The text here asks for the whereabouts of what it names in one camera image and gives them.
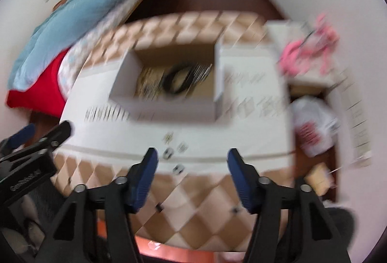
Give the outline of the gold H earring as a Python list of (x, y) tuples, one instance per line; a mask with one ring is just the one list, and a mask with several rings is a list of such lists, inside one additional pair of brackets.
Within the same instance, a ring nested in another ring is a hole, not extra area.
[(165, 144), (169, 144), (172, 142), (172, 139), (173, 139), (173, 136), (174, 136), (174, 133), (173, 132), (168, 132), (167, 134), (165, 134), (164, 138), (163, 138), (163, 141)]

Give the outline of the black smart band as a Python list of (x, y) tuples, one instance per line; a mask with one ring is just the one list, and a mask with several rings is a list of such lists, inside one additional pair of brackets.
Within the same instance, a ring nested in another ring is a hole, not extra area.
[(196, 65), (179, 64), (171, 68), (161, 81), (163, 92), (169, 95), (178, 95), (187, 91), (194, 83)]

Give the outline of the small gold earring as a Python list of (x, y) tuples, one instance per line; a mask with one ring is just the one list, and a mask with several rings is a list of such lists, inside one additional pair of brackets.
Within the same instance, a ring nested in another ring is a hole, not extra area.
[(178, 152), (185, 152), (188, 149), (188, 145), (185, 142), (182, 142), (177, 147)]

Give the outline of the red bed sheet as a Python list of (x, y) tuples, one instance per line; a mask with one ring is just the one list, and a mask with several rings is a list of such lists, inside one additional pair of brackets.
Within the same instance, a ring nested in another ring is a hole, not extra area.
[(58, 72), (68, 50), (63, 50), (27, 91), (8, 91), (6, 105), (60, 118), (66, 101), (58, 84)]

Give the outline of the white power strip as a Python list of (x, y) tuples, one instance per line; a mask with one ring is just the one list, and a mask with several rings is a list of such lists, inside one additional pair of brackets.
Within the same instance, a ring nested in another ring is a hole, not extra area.
[(350, 131), (354, 149), (354, 164), (367, 166), (372, 158), (371, 137), (367, 126), (366, 112), (363, 107), (363, 98), (349, 68), (338, 73), (336, 88)]

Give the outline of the light blue quilt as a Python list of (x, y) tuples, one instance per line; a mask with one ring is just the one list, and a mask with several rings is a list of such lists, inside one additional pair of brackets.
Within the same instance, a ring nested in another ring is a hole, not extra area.
[(67, 0), (34, 29), (13, 65), (8, 89), (28, 90), (61, 51), (76, 43), (124, 1)]

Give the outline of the white plastic bag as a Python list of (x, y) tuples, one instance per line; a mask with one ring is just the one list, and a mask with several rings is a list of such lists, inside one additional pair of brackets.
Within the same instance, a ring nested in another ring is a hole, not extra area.
[(321, 155), (334, 146), (340, 123), (322, 99), (302, 96), (290, 104), (290, 110), (300, 147), (308, 157)]

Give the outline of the checkered printed table cover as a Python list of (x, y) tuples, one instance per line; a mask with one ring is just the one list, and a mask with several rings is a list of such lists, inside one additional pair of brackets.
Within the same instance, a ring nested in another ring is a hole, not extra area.
[[(157, 124), (134, 119), (109, 101), (126, 53), (135, 48), (222, 39), (224, 111), (207, 124)], [(287, 87), (277, 73), (261, 18), (252, 12), (187, 12), (156, 16), (106, 33), (93, 48), (62, 113), (74, 134), (54, 156), (54, 186), (69, 195), (79, 184), (96, 188), (126, 175), (149, 147), (159, 165), (134, 232), (159, 243), (206, 251), (245, 251), (256, 220), (242, 206), (226, 156), (279, 184), (291, 182), (294, 143)], [(163, 138), (173, 132), (172, 142)], [(185, 142), (188, 149), (178, 152)]]

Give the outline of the white cardboard box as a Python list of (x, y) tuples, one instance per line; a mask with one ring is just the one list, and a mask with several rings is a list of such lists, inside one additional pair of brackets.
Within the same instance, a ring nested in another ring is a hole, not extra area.
[(222, 112), (219, 42), (129, 50), (109, 99), (134, 119), (211, 123)]

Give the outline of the pink panther plush toy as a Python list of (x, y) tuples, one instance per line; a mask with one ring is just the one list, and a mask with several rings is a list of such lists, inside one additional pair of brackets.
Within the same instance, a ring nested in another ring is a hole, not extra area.
[(278, 62), (281, 73), (290, 77), (305, 74), (311, 70), (312, 63), (319, 60), (320, 74), (327, 75), (332, 69), (331, 58), (339, 39), (326, 15), (320, 14), (313, 30), (304, 39), (285, 46)]

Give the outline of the white cloth covered box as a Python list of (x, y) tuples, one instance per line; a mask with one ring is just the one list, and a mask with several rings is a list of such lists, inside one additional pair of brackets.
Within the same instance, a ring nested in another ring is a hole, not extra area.
[(333, 53), (339, 36), (323, 17), (312, 27), (306, 22), (270, 20), (265, 28), (279, 55), (279, 70), (288, 83), (334, 86)]

